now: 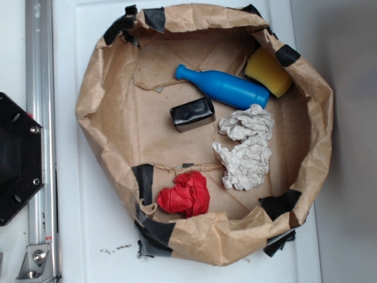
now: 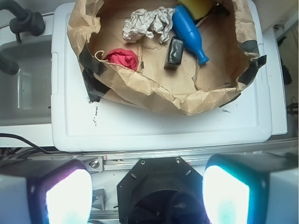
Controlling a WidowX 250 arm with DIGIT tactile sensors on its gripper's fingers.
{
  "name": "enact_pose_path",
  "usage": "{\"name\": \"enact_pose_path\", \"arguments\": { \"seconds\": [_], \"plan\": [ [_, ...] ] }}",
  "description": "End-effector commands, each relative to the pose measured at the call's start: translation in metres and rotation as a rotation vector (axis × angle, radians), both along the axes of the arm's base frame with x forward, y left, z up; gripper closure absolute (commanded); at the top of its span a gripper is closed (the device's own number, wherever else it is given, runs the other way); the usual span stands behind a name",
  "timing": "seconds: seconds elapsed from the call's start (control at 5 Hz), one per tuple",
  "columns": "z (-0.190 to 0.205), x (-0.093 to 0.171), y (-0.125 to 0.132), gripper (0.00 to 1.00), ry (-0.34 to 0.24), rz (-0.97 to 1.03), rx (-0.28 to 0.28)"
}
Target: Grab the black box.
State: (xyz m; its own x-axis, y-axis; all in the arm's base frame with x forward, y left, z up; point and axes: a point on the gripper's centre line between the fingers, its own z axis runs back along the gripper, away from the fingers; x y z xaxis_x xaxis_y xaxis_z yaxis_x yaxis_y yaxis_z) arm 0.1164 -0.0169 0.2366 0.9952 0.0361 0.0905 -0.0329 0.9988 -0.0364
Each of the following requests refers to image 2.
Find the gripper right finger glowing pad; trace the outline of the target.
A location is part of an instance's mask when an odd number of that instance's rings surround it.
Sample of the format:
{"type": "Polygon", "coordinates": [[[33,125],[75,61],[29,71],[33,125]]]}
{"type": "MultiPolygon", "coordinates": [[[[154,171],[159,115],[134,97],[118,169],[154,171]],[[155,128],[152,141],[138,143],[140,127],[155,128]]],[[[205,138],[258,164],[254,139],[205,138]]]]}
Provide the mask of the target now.
{"type": "Polygon", "coordinates": [[[214,154],[206,163],[202,192],[213,224],[297,224],[298,155],[214,154]]]}

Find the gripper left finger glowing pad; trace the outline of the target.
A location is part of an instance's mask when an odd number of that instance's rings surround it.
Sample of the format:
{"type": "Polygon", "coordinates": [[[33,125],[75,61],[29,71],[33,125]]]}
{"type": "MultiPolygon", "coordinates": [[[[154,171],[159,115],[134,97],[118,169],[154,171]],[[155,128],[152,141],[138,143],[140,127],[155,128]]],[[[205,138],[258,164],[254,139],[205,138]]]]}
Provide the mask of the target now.
{"type": "Polygon", "coordinates": [[[0,162],[2,224],[86,224],[92,202],[92,178],[80,160],[0,162]]]}

